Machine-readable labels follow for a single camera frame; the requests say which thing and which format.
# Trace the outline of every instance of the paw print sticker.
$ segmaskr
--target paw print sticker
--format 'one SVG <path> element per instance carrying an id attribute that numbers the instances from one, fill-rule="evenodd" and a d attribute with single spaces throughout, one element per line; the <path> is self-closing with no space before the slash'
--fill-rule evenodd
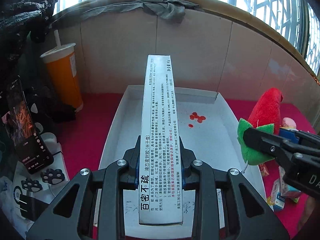
<path id="1" fill-rule="evenodd" d="M 42 185 L 38 180 L 32 180 L 30 178 L 26 178 L 26 180 L 21 181 L 22 188 L 24 190 L 30 191 L 30 192 L 38 192 L 42 190 Z"/>
<path id="2" fill-rule="evenodd" d="M 58 184 L 65 180 L 65 176 L 60 169 L 47 169 L 45 172 L 41 172 L 42 181 L 51 185 Z"/>

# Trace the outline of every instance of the white tray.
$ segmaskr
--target white tray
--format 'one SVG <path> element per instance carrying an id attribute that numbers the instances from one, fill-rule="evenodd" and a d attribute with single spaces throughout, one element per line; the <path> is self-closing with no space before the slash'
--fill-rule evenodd
<path id="1" fill-rule="evenodd" d="M 175 94 L 179 133 L 183 146 L 192 150 L 197 159 L 208 163 L 215 169 L 243 170 L 245 163 L 237 141 L 238 121 L 221 94 L 187 88 L 175 88 Z M 127 87 L 113 119 L 99 169 L 104 169 L 112 162 L 122 159 L 127 149 L 134 148 L 141 132 L 142 100 L 142 85 Z M 202 123 L 190 120 L 193 112 L 205 116 L 206 120 Z M 248 166 L 244 176 L 265 199 L 266 193 L 258 166 Z M 191 237 L 194 191 L 183 191 L 183 224 L 165 228 L 139 225 L 138 198 L 137 190 L 124 191 L 124 224 L 127 236 L 146 239 Z M 100 197 L 98 196 L 95 223 L 97 223 L 99 202 Z M 220 227 L 224 227 L 223 221 L 220 221 Z"/>

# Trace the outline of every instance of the metal screw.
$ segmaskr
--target metal screw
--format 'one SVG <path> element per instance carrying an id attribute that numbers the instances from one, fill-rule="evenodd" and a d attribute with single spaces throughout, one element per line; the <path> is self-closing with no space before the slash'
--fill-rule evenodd
<path id="1" fill-rule="evenodd" d="M 85 175 L 89 174 L 89 172 L 90 172 L 89 169 L 84 168 L 84 169 L 82 169 L 82 170 L 80 171 L 80 174 L 83 175 L 83 176 L 85 176 Z"/>
<path id="2" fill-rule="evenodd" d="M 126 163 L 127 163 L 127 161 L 124 160 L 124 159 L 121 159 L 121 160 L 118 160 L 118 161 L 117 161 L 117 164 L 118 164 L 119 166 L 123 166 L 123 165 L 125 165 Z"/>
<path id="3" fill-rule="evenodd" d="M 193 165 L 194 166 L 201 166 L 202 165 L 202 161 L 201 160 L 194 160 L 193 161 Z"/>
<path id="4" fill-rule="evenodd" d="M 231 169 L 230 170 L 230 173 L 232 174 L 232 175 L 238 175 L 239 174 L 239 171 L 237 170 L 237 169 Z"/>
<path id="5" fill-rule="evenodd" d="M 303 155 L 301 153 L 295 153 L 294 156 L 296 158 L 303 158 Z"/>

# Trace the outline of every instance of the small box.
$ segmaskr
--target small box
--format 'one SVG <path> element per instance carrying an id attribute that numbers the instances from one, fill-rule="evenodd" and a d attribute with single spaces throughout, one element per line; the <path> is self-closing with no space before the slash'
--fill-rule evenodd
<path id="1" fill-rule="evenodd" d="M 283 176 L 285 174 L 284 168 L 279 166 L 279 174 L 280 174 L 280 192 L 282 197 L 289 198 L 298 198 L 301 196 L 301 191 L 286 184 L 283 180 Z"/>
<path id="2" fill-rule="evenodd" d="M 269 175 L 269 171 L 267 166 L 263 163 L 263 164 L 259 164 L 259 169 L 260 169 L 260 173 L 262 177 L 266 177 Z"/>
<path id="3" fill-rule="evenodd" d="M 139 224 L 183 223 L 180 140 L 170 56 L 148 56 L 138 191 Z"/>
<path id="4" fill-rule="evenodd" d="M 289 139 L 293 143 L 299 143 L 299 139 L 295 136 L 297 129 L 281 127 L 279 130 L 279 136 Z"/>
<path id="5" fill-rule="evenodd" d="M 284 208 L 285 198 L 280 195 L 280 179 L 275 180 L 271 191 L 271 203 L 275 212 Z"/>

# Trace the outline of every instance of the pink plush toy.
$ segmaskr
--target pink plush toy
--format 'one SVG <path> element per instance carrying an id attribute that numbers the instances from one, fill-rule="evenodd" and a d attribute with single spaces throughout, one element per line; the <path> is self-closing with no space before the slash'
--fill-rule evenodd
<path id="1" fill-rule="evenodd" d="M 296 129 L 297 125 L 296 125 L 296 122 L 294 120 L 292 120 L 289 117 L 285 117 L 284 119 L 282 119 L 282 127 Z"/>

